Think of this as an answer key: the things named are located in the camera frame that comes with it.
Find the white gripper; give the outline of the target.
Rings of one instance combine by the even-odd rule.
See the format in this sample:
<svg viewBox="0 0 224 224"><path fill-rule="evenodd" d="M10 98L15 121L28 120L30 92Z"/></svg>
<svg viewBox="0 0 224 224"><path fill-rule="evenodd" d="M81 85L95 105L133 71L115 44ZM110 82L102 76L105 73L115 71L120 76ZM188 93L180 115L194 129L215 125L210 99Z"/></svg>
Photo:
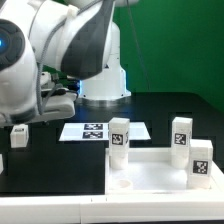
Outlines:
<svg viewBox="0 0 224 224"><path fill-rule="evenodd" d="M78 94L75 92L67 92L64 95L52 96L45 107L42 115L36 115L28 121L20 121L20 124L29 124L36 122L45 122L51 120L59 120L70 118L75 115L74 102Z"/></svg>

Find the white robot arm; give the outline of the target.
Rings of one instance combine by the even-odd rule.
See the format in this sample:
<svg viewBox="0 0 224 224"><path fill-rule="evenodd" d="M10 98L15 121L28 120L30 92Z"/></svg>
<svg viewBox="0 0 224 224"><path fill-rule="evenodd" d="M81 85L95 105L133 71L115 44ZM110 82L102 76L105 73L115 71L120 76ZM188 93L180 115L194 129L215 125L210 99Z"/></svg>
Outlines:
<svg viewBox="0 0 224 224"><path fill-rule="evenodd" d="M44 66L78 80L100 74L116 7L139 0L0 0L0 127L70 118L77 95L46 89Z"/></svg>

